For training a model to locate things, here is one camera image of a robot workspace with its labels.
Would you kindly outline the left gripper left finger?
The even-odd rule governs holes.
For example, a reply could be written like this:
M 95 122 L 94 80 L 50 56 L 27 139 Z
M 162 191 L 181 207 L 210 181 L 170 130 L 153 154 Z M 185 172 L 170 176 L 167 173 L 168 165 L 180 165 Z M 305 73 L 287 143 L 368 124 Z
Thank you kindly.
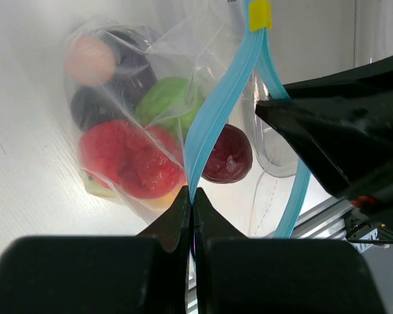
M 135 236 L 29 236 L 0 257 L 0 313 L 185 313 L 191 204 Z

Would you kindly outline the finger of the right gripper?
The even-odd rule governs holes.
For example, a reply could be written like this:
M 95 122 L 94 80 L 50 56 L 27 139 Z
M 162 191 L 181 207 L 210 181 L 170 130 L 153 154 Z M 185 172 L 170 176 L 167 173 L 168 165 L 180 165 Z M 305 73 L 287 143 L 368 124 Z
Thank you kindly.
M 287 86 L 259 101 L 325 191 L 359 206 L 393 206 L 393 56 Z

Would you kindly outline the clear zip top bag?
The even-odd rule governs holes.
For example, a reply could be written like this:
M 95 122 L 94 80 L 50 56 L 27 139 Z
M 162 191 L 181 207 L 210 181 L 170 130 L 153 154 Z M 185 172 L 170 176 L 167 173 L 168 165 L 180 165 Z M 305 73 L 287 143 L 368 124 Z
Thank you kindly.
M 64 46 L 76 37 L 102 39 L 106 29 L 125 27 L 149 39 L 144 51 L 157 82 L 166 77 L 182 77 L 199 86 L 205 101 L 193 120 L 186 138 L 174 137 L 181 147 L 182 169 L 191 199 L 198 188 L 205 191 L 214 207 L 244 235 L 288 238 L 295 227 L 310 182 L 310 172 L 298 159 L 296 174 L 278 178 L 266 173 L 255 155 L 252 139 L 250 79 L 254 70 L 269 92 L 268 99 L 288 99 L 272 62 L 269 31 L 272 27 L 270 1 L 128 1 L 128 21 L 90 20 L 68 36 Z M 65 70 L 65 93 L 71 98 L 82 86 Z M 136 107 L 124 110 L 129 123 L 146 130 L 136 117 Z M 78 156 L 81 131 L 74 121 L 73 136 Z M 207 181 L 202 173 L 225 124 L 242 130 L 252 147 L 253 164 L 237 183 Z M 149 200 L 139 200 L 115 186 L 122 203 L 147 222 L 165 211 L 148 208 Z

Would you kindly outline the green toy fruit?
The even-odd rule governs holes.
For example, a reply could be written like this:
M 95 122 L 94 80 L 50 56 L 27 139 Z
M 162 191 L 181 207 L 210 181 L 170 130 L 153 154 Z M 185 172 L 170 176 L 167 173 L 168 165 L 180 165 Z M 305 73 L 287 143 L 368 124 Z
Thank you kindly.
M 186 138 L 205 97 L 202 90 L 182 77 L 159 80 L 136 107 L 142 126 L 160 126 L 174 137 Z

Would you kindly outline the dark purple toy mangosteen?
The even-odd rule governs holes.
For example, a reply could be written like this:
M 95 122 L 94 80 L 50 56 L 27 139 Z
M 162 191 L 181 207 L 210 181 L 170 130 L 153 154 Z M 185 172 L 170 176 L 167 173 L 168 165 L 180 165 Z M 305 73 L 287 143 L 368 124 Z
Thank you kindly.
M 122 94 L 110 94 L 86 86 L 80 87 L 71 98 L 71 117 L 81 131 L 112 120 L 125 120 L 124 110 L 131 108 L 131 102 Z

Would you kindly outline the purple toy eggplant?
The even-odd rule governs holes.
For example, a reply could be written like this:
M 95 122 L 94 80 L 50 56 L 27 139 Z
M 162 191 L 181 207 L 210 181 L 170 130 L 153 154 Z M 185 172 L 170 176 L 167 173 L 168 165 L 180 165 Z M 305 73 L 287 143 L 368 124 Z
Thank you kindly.
M 125 27 L 106 29 L 102 39 L 115 56 L 115 71 L 105 87 L 123 106 L 135 108 L 157 83 L 144 53 L 149 46 L 149 39 Z

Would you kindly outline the pink toy peach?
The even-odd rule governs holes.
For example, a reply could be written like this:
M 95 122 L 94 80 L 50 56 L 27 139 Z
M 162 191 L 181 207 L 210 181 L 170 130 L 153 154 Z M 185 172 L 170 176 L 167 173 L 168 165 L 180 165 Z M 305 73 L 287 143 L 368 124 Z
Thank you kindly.
M 67 44 L 65 51 L 65 70 L 79 84 L 99 86 L 114 75 L 115 55 L 111 47 L 97 37 L 76 37 Z

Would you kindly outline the orange toy fruit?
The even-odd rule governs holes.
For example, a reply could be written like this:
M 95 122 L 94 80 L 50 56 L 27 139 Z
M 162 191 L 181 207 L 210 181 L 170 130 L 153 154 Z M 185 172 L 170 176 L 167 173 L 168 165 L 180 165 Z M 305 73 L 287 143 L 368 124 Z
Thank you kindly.
M 149 200 L 147 202 L 148 208 L 154 212 L 161 212 L 167 210 L 171 204 L 173 204 L 176 196 L 178 195 L 181 187 L 177 187 L 175 190 L 170 191 L 168 194 L 161 198 Z

